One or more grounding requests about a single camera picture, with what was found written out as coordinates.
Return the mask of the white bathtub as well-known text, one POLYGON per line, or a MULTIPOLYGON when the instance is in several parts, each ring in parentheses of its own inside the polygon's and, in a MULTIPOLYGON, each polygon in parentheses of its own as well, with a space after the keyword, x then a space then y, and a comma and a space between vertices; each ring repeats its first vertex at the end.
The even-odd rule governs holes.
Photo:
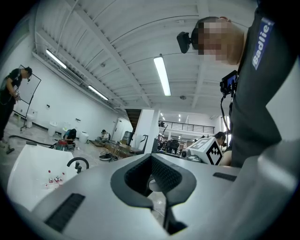
POLYGON ((9 199, 27 210, 35 206, 55 189, 45 189, 48 170, 54 174, 65 173, 64 183, 77 175, 75 163, 67 167, 73 155, 67 151, 42 146, 25 145, 10 173, 7 184, 9 199))

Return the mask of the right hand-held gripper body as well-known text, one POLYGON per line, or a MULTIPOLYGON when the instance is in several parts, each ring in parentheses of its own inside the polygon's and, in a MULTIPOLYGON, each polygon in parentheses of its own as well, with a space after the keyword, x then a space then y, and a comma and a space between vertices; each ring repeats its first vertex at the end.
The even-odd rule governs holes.
POLYGON ((209 165, 218 165, 223 153, 215 137, 201 138, 181 152, 181 158, 209 165))

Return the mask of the ceiling tube light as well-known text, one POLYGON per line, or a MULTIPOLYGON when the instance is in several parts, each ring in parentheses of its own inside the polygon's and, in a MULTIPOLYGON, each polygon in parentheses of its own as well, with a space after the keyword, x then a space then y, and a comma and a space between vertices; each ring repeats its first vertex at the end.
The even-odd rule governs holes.
POLYGON ((164 95, 171 96, 171 89, 162 54, 160 54, 158 57, 155 57, 153 60, 163 88, 164 95))
POLYGON ((103 95, 101 92, 99 92, 96 88, 94 88, 92 85, 88 86, 88 89, 91 90, 93 93, 104 99, 105 101, 108 101, 109 99, 103 95))
POLYGON ((67 66, 59 59, 57 58, 49 49, 46 49, 46 54, 52 58, 58 65, 60 65, 62 68, 66 69, 67 66))

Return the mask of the person's right forearm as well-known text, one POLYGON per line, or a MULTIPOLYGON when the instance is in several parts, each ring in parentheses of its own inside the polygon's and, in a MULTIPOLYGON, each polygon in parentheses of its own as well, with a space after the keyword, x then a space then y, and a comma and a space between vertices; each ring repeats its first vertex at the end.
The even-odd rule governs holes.
POLYGON ((230 166, 232 162, 232 151, 228 150, 224 152, 223 158, 219 162, 220 166, 230 166))

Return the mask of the black chest monitor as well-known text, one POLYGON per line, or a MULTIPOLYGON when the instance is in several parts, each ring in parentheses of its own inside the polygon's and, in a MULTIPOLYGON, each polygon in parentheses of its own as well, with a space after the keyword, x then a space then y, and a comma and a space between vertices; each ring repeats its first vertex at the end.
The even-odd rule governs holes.
POLYGON ((237 70, 232 71, 221 79, 220 91, 223 94, 224 98, 226 98, 227 95, 233 96, 233 94, 237 90, 238 79, 239 75, 237 70))

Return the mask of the pile of red-label bottles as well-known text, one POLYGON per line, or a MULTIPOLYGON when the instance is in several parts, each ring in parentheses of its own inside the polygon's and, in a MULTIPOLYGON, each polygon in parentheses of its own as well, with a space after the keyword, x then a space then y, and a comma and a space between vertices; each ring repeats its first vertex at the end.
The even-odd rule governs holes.
POLYGON ((57 189, 64 184, 64 172, 54 174, 51 170, 48 170, 48 181, 44 184, 45 189, 57 189))

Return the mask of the black upright floor stand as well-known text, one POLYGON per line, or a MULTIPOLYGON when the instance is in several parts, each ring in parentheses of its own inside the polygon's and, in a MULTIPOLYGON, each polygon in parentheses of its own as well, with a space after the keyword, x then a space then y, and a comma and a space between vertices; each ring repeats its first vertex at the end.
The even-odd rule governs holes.
POLYGON ((140 141, 140 144, 139 144, 139 152, 138 154, 144 154, 145 152, 145 148, 146 148, 146 145, 147 145, 147 140, 148 140, 148 135, 143 135, 142 136, 142 140, 140 141))

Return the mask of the person's black t-shirt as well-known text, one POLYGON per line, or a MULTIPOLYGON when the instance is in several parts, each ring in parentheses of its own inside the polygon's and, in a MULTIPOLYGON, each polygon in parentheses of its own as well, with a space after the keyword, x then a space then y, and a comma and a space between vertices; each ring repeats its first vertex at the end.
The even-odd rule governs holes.
POLYGON ((259 0, 248 29, 230 106, 231 166, 281 141, 266 105, 289 75, 300 53, 300 1, 259 0))

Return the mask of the whiteboard on black stand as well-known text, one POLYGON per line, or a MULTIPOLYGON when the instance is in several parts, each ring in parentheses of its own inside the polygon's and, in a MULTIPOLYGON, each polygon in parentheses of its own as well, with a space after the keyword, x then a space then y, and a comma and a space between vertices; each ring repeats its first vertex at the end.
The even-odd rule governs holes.
POLYGON ((31 78, 22 80, 22 83, 19 87, 20 101, 17 101, 14 106, 14 114, 17 115, 19 120, 23 120, 23 124, 20 127, 20 131, 27 129, 26 128, 26 115, 29 108, 32 108, 31 104, 34 98, 34 94, 41 83, 41 79, 34 74, 31 75, 31 78))

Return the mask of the black curved faucet spout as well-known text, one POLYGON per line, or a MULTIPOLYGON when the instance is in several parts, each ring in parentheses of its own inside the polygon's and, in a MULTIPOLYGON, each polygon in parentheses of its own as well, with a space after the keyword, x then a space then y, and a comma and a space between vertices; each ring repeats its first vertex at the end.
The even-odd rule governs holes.
POLYGON ((74 157, 73 159, 69 160, 67 163, 67 167, 70 167, 71 164, 76 161, 78 161, 78 162, 83 161, 86 164, 86 169, 90 168, 89 162, 83 157, 74 157))

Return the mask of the brown staircase underside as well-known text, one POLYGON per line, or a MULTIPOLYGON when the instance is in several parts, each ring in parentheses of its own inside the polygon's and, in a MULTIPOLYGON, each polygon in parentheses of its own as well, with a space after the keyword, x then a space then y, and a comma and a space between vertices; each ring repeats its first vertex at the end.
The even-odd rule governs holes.
POLYGON ((133 132, 135 132, 141 114, 141 109, 126 109, 126 113, 132 125, 133 132))

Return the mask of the wooden table with black legs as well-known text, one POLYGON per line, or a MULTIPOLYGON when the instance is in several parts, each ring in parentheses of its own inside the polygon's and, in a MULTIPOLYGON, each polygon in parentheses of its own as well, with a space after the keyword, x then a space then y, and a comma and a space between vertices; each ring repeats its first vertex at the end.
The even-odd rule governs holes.
POLYGON ((122 144, 120 142, 110 142, 110 144, 113 146, 110 161, 117 161, 119 158, 127 158, 144 153, 143 150, 122 144))

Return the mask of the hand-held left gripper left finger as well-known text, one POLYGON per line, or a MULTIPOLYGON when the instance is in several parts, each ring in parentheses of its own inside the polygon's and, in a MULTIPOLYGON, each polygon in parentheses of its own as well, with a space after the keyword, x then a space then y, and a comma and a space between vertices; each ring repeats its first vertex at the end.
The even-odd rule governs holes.
POLYGON ((32 211, 42 222, 72 194, 84 196, 81 205, 62 231, 76 240, 164 240, 168 233, 150 209, 131 207, 111 189, 113 173, 141 156, 102 163, 77 174, 42 199, 32 211))

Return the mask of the black mezzanine railing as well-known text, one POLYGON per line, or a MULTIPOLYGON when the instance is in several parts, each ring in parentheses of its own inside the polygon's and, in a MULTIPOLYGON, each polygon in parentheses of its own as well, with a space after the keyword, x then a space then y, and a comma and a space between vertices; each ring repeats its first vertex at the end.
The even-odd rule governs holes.
POLYGON ((158 126, 163 128, 182 130, 182 131, 192 131, 192 132, 203 132, 213 134, 215 127, 203 126, 203 125, 193 125, 187 123, 169 122, 169 121, 158 121, 158 126))

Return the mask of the white door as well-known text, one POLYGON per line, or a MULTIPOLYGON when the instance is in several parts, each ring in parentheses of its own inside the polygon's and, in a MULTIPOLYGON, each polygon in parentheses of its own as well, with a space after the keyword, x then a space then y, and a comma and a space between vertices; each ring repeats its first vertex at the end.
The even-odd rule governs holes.
POLYGON ((122 118, 118 118, 112 133, 112 141, 119 142, 122 139, 122 133, 124 129, 124 120, 122 118))

